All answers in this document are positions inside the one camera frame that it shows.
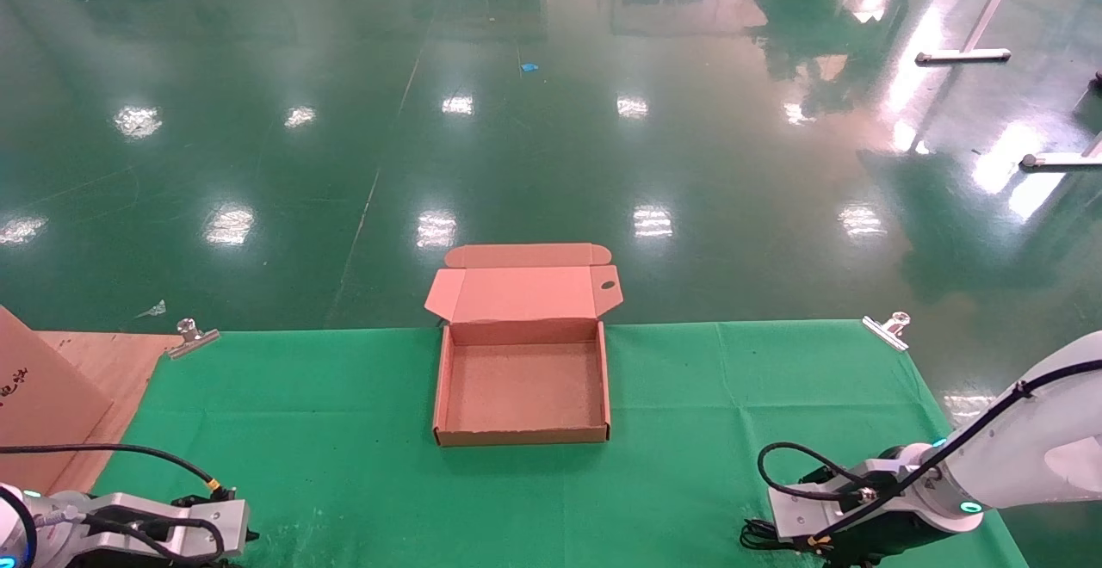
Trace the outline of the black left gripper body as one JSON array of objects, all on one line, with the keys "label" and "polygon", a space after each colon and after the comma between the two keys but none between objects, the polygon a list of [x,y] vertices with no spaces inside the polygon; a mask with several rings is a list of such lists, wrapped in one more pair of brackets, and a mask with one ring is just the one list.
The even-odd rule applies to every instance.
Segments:
[{"label": "black left gripper body", "polygon": [[131,555],[123,551],[86,553],[87,567],[244,567],[241,556],[223,556],[205,562],[177,562],[162,556]]}]

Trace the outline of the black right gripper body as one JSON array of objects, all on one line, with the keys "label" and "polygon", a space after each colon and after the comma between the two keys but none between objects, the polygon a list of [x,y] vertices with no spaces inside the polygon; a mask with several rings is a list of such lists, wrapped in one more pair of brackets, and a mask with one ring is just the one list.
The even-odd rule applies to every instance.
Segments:
[{"label": "black right gripper body", "polygon": [[818,547],[818,556],[827,567],[877,567],[885,558],[944,540],[957,528],[957,517],[923,510],[879,510],[865,521],[831,533],[827,544]]}]

